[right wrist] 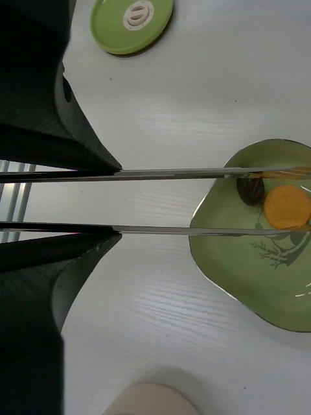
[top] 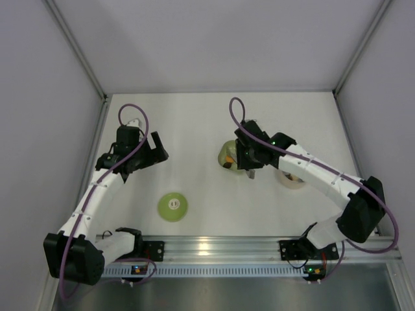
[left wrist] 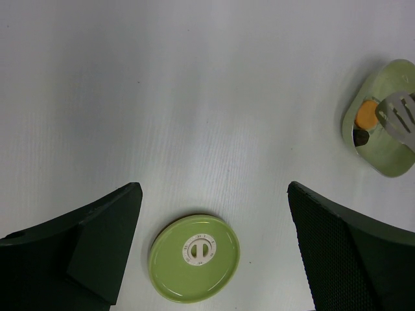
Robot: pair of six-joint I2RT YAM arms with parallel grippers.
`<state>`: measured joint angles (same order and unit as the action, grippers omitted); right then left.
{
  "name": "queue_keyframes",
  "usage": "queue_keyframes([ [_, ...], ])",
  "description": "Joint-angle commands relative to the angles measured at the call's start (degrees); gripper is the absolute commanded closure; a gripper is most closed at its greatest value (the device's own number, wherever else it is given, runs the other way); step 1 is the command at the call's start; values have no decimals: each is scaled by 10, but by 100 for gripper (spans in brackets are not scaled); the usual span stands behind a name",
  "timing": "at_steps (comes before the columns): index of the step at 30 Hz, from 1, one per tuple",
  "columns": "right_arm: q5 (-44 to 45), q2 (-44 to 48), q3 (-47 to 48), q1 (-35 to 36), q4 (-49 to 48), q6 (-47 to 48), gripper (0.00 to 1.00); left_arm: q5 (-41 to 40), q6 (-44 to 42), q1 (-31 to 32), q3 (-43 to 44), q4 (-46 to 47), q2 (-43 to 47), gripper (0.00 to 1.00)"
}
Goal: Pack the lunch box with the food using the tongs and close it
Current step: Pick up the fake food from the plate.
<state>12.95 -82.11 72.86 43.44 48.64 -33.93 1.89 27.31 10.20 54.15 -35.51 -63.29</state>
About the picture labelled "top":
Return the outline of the metal tongs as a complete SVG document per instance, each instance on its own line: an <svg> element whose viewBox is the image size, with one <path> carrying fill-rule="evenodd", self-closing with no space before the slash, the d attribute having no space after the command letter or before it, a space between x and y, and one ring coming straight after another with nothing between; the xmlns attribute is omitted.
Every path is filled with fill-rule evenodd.
<svg viewBox="0 0 415 311"><path fill-rule="evenodd" d="M255 179L255 170L254 169L250 169L246 171L246 175L250 178L250 179Z"/></svg>

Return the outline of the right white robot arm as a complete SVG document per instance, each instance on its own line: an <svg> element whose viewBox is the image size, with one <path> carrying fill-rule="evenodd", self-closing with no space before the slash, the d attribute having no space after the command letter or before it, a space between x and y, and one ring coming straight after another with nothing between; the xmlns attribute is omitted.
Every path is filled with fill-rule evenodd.
<svg viewBox="0 0 415 311"><path fill-rule="evenodd" d="M385 216L383 185L377 178L340 173L315 159L288 135L278 132L268 136L253 120L242 122L235 134L239 170L271 165L310 184L340 208L337 215L311 224L294 241L306 257L313 258L333 243L365 242Z"/></svg>

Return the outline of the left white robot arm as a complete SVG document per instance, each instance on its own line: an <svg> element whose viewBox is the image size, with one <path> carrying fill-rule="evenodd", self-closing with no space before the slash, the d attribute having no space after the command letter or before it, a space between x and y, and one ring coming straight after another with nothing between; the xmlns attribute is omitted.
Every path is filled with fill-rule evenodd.
<svg viewBox="0 0 415 311"><path fill-rule="evenodd" d="M118 127L115 142L98 158L77 208L57 233L49 233L43 241L52 277L94 285L107 265L144 255L144 241L138 229L120 227L100 241L96 236L111 202L128 177L168 157L158 132L144 132L139 126Z"/></svg>

